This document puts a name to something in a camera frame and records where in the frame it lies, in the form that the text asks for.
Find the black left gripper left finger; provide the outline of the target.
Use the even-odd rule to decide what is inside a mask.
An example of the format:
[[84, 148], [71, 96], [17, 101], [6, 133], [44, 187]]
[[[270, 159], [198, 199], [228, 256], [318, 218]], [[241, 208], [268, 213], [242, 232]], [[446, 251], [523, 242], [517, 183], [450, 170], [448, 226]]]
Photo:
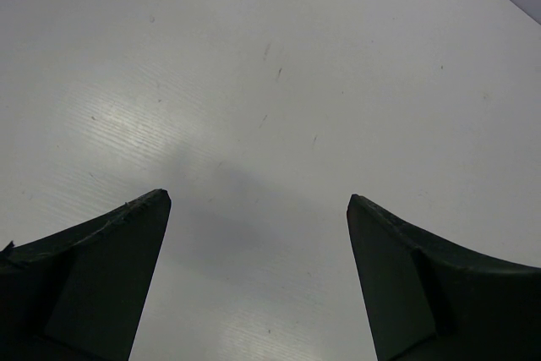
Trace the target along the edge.
[[3, 360], [127, 360], [172, 202], [155, 189], [1, 251]]

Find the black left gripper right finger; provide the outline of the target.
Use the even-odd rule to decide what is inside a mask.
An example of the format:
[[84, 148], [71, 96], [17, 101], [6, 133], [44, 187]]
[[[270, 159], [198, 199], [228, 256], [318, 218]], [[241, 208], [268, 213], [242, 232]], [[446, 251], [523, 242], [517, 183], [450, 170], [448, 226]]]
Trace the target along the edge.
[[378, 359], [539, 359], [539, 268], [462, 247], [359, 195], [347, 225]]

